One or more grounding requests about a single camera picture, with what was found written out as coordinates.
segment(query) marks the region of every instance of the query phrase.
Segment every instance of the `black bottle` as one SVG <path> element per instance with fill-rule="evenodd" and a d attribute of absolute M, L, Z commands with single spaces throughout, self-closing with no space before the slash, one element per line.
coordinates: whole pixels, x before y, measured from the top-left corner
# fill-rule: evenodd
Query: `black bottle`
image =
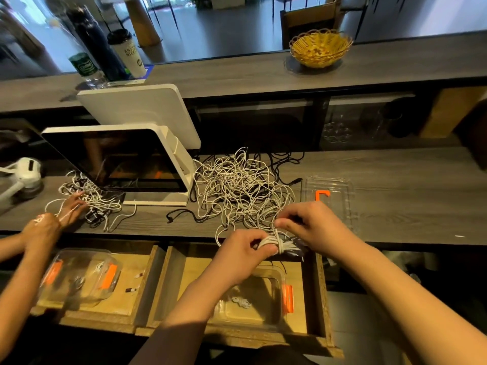
<path fill-rule="evenodd" d="M 86 6 L 76 6 L 66 11 L 74 25 L 76 33 L 94 57 L 100 69 L 110 81 L 130 79 L 125 67 L 115 52 L 110 48 L 103 30 L 94 20 Z"/>

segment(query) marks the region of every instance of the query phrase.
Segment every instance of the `drawer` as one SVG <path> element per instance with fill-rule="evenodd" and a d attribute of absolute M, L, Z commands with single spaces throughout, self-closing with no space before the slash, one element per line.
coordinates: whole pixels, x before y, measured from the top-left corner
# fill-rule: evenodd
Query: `drawer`
<path fill-rule="evenodd" d="M 137 335 L 151 335 L 174 308 L 188 284 L 210 263 L 217 248 L 215 244 L 205 243 L 176 243 L 168 247 L 147 325 L 137 328 Z M 285 344 L 306 354 L 343 357 L 343 352 L 333 341 L 321 256 L 310 252 L 303 262 L 274 257 L 272 262 L 264 261 L 261 265 L 274 265 L 273 269 L 278 267 L 284 271 L 285 283 L 293 290 L 293 312 L 287 314 L 277 330 L 270 330 L 265 325 L 239 326 L 210 319 L 204 340 L 254 349 Z M 262 303 L 260 306 L 262 309 L 266 305 Z"/>
<path fill-rule="evenodd" d="M 48 309 L 58 311 L 59 323 L 90 329 L 135 333 L 147 322 L 155 289 L 164 262 L 165 251 L 148 241 L 89 239 L 66 247 L 106 249 L 123 264 L 118 282 L 110 297 L 96 305 L 70 300 L 64 307 L 41 300 L 31 314 L 41 315 Z M 126 288 L 137 288 L 126 292 Z"/>

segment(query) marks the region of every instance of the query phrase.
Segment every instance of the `bottle label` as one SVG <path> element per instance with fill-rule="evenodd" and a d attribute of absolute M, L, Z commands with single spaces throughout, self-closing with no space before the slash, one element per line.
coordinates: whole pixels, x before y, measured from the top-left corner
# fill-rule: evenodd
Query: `bottle label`
<path fill-rule="evenodd" d="M 91 61 L 90 57 L 85 52 L 80 52 L 71 56 L 69 61 L 82 77 L 88 77 L 98 71 L 98 68 L 95 67 L 93 61 Z"/>

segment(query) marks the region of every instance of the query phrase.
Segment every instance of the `white monitor frame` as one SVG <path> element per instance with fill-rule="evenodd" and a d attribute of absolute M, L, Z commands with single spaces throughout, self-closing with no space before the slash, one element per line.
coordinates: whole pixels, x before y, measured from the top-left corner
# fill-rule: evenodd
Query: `white monitor frame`
<path fill-rule="evenodd" d="M 41 136 L 45 133 L 73 133 L 73 132 L 100 132 L 110 130 L 134 130 L 149 129 L 152 130 L 172 161 L 180 179 L 186 187 L 185 192 L 126 192 L 124 204 L 127 205 L 155 205 L 155 206 L 186 206 L 189 192 L 193 183 L 195 171 L 194 162 L 186 149 L 179 143 L 179 140 L 171 133 L 166 126 L 158 126 L 152 123 L 141 124 L 116 124 L 116 125 L 85 125 L 85 126 L 66 126 L 46 128 Z"/>
<path fill-rule="evenodd" d="M 191 116 L 173 84 L 88 89 L 80 91 L 76 98 L 101 125 L 165 125 L 186 150 L 201 147 Z"/>

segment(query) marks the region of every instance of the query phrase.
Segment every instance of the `chair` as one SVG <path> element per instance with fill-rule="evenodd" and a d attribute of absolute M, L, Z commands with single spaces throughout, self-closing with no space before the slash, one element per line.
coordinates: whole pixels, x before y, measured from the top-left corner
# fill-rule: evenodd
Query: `chair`
<path fill-rule="evenodd" d="M 330 2 L 328 4 L 295 11 L 281 10 L 283 49 L 289 49 L 289 41 L 300 33 L 312 29 L 335 28 L 336 8 L 336 3 Z"/>
<path fill-rule="evenodd" d="M 293 8 L 293 0 L 277 0 L 277 1 L 282 1 L 284 3 L 283 10 L 286 10 L 286 2 L 289 1 L 289 11 Z M 305 8 L 308 7 L 308 0 L 306 0 L 306 3 L 304 5 Z M 274 0 L 272 0 L 272 25 L 274 25 Z"/>
<path fill-rule="evenodd" d="M 369 6 L 369 1 L 370 0 L 340 0 L 339 1 L 340 3 L 339 10 L 342 16 L 349 11 L 362 11 L 362 14 L 360 15 L 360 20 L 358 22 L 357 32 L 355 33 L 354 41 L 357 40 L 358 33 L 360 32 L 360 28 L 362 27 L 365 14 L 367 13 L 367 7 Z"/>

